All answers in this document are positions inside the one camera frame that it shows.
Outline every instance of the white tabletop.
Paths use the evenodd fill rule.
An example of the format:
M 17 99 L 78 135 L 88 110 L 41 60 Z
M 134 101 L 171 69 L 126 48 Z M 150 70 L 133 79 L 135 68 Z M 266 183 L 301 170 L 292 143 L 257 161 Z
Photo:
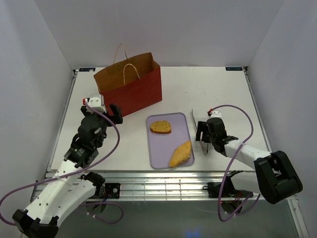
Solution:
M 64 154 L 69 149 L 73 136 L 84 117 L 80 111 L 82 99 L 98 93 L 93 75 L 95 72 L 78 72 L 65 120 L 62 126 L 57 148 L 52 162 L 52 170 L 57 170 Z M 117 150 L 104 162 L 95 166 L 92 171 L 224 171 L 229 158 L 217 153 L 212 148 L 204 156 L 199 142 L 195 141 L 196 129 L 191 117 L 194 109 L 195 119 L 206 120 L 207 111 L 222 104 L 233 104 L 243 108 L 254 123 L 254 135 L 249 144 L 266 150 L 264 136 L 252 101 L 249 87 L 243 71 L 226 71 L 224 67 L 161 67 L 163 100 L 123 118 L 118 125 L 121 141 Z M 219 110 L 225 123 L 228 135 L 239 139 L 250 133 L 247 118 L 234 108 Z M 146 119 L 150 115 L 182 112 L 192 139 L 195 162 L 189 167 L 155 170 L 150 165 L 149 148 L 146 130 Z M 107 129 L 107 138 L 95 162 L 107 154 L 117 140 L 113 128 Z M 235 161 L 230 170 L 252 169 L 239 161 Z

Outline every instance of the purple tray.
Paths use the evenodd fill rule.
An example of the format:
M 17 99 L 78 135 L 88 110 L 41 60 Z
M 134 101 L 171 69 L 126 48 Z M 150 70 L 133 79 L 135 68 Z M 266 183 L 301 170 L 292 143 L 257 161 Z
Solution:
M 172 127 L 170 134 L 156 134 L 151 132 L 150 126 L 158 120 L 166 120 Z M 191 140 L 186 116 L 183 113 L 152 115 L 147 118 L 147 131 L 150 151 L 150 163 L 154 169 L 166 169 L 175 149 Z M 179 166 L 189 166 L 194 163 L 193 150 L 190 159 Z

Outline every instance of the brown paper handle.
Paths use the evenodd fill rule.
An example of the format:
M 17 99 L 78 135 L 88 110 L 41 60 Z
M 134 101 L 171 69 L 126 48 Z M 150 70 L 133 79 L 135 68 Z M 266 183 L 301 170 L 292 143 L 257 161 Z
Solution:
M 128 63 L 128 64 L 127 64 L 127 65 L 123 68 L 123 83 L 124 83 L 124 86 L 125 86 L 125 76 L 124 76 L 124 70 L 125 70 L 125 68 L 126 68 L 128 65 L 130 65 L 130 66 L 134 67 L 134 65 L 133 65 L 133 64 Z M 136 67 L 134 67 L 134 70 L 137 72 L 138 78 L 140 79 L 140 76 L 139 76 L 139 73 L 138 73 L 138 71 L 137 71 L 137 68 L 136 68 Z
M 120 46 L 123 46 L 125 57 L 128 59 L 125 45 L 123 43 L 121 43 L 120 45 L 118 45 L 117 50 L 115 51 L 115 55 L 114 55 L 114 59 L 113 59 L 113 65 L 114 65 L 115 57 L 117 56 L 117 53 L 118 53 L 118 50 L 119 50 Z

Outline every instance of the black sticker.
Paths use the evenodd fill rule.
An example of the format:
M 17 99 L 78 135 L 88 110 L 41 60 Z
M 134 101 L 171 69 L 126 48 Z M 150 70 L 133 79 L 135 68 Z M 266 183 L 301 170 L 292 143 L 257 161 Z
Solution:
M 80 68 L 79 72 L 94 72 L 96 68 Z
M 226 71 L 243 71 L 242 67 L 226 67 Z

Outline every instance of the metal grate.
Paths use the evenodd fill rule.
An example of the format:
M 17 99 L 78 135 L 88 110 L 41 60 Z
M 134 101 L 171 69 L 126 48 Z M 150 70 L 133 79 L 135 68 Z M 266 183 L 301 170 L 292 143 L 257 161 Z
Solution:
M 121 184 L 120 198 L 117 199 L 120 201 L 216 200 L 215 198 L 208 198 L 208 192 L 203 190 L 203 186 L 206 186 L 207 182 L 221 182 L 223 176 L 223 173 L 100 172 L 99 174 L 106 179 L 106 182 Z M 54 172 L 48 172 L 46 179 L 52 178 L 53 175 Z M 70 190 L 74 189 L 79 182 L 78 179 Z M 40 194 L 45 186 L 43 184 L 34 189 L 32 200 Z

